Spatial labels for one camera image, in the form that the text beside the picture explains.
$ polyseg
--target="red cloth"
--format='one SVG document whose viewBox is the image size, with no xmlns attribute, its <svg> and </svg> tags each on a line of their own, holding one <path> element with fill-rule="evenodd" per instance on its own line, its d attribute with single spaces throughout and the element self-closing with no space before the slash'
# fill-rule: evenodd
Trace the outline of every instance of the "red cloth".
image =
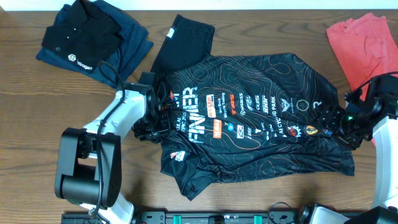
<svg viewBox="0 0 398 224">
<path fill-rule="evenodd" d="M 339 22 L 326 33 L 352 90 L 376 75 L 398 71 L 398 49 L 386 17 L 368 13 Z M 367 90 L 366 85 L 362 100 Z"/>
</svg>

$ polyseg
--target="black jersey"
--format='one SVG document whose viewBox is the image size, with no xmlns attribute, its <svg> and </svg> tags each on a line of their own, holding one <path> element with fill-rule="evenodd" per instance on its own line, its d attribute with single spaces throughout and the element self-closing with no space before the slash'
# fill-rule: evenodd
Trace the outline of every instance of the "black jersey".
<svg viewBox="0 0 398 224">
<path fill-rule="evenodd" d="M 336 88 L 294 54 L 212 56 L 213 33 L 177 16 L 152 67 L 171 88 L 162 172 L 182 195 L 192 200 L 214 182 L 354 175 L 349 149 L 315 122 L 325 105 L 338 105 Z"/>
</svg>

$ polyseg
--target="jersey sleeve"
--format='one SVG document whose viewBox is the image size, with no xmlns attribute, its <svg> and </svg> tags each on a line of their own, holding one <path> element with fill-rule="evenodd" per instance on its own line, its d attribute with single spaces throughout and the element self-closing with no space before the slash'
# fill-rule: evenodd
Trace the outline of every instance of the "jersey sleeve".
<svg viewBox="0 0 398 224">
<path fill-rule="evenodd" d="M 215 28 L 177 15 L 151 68 L 175 72 L 201 62 L 211 52 Z"/>
</svg>

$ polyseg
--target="folded clothing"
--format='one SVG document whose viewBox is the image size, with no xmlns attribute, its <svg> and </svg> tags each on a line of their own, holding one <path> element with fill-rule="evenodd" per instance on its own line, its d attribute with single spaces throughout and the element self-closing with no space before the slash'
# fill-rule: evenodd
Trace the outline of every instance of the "folded clothing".
<svg viewBox="0 0 398 224">
<path fill-rule="evenodd" d="M 332 25 L 326 33 L 352 90 L 372 77 L 398 71 L 398 49 L 384 16 L 368 13 Z M 364 86 L 362 100 L 367 90 Z"/>
<path fill-rule="evenodd" d="M 104 77 L 97 63 L 106 61 L 126 80 L 153 46 L 147 36 L 137 21 L 105 1 L 76 0 L 64 5 L 47 28 L 36 59 L 116 88 L 116 74 L 101 67 Z"/>
</svg>

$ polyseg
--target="wooden table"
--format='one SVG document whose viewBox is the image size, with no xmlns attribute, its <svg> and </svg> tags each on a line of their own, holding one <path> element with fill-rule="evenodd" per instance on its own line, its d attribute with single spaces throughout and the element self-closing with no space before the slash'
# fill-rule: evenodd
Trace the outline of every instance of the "wooden table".
<svg viewBox="0 0 398 224">
<path fill-rule="evenodd" d="M 130 81 L 150 70 L 177 13 L 214 25 L 213 55 L 292 52 L 343 94 L 345 75 L 325 34 L 332 24 L 369 11 L 131 11 L 155 44 Z M 388 18 L 398 40 L 397 11 Z M 56 12 L 0 12 L 0 223 L 60 223 L 80 208 L 53 191 L 60 136 L 81 128 L 111 102 L 114 90 L 79 73 L 37 61 L 35 55 Z M 160 144 L 123 142 L 121 192 L 132 202 L 169 211 L 268 209 L 285 201 L 299 207 L 316 201 L 339 210 L 366 210 L 373 199 L 375 150 L 365 142 L 354 152 L 355 177 L 337 173 L 290 175 L 238 184 L 212 184 L 190 202 L 174 178 L 161 174 Z"/>
</svg>

